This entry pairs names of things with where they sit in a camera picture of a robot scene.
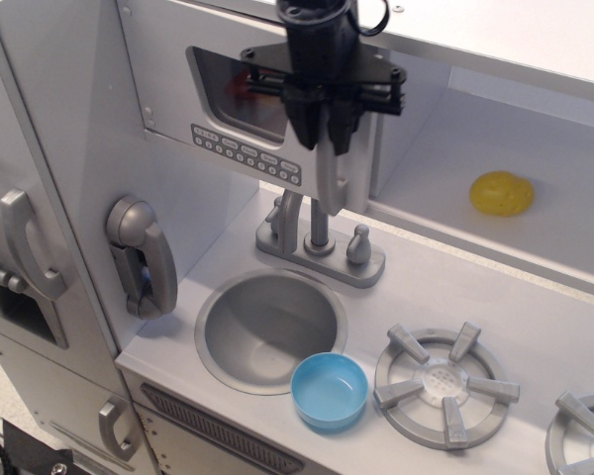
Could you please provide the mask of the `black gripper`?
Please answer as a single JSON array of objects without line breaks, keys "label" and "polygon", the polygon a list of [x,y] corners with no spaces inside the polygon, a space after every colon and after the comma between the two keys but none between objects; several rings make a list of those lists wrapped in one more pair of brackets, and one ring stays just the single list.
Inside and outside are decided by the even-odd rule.
[{"label": "black gripper", "polygon": [[372,53],[360,41],[384,29],[385,14],[367,30],[356,14],[281,14],[287,41],[247,47],[241,61],[249,69],[249,89],[281,94],[286,115],[299,143],[313,150],[319,140],[321,106],[349,91],[349,98],[333,99],[329,106],[328,137],[334,154],[348,153],[363,110],[399,115],[404,107],[402,84],[406,71]]}]

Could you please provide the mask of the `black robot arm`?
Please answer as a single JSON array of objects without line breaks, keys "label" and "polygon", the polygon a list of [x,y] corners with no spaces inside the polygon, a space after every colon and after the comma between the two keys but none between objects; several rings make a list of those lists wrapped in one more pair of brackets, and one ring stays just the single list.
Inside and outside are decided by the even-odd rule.
[{"label": "black robot arm", "polygon": [[241,59],[248,90],[280,99],[302,146],[317,145],[323,108],[336,155],[348,153],[364,113],[402,113],[407,71],[360,40],[379,35],[388,12],[371,29],[359,24],[355,1],[278,1],[276,12],[286,41],[246,48]]}]

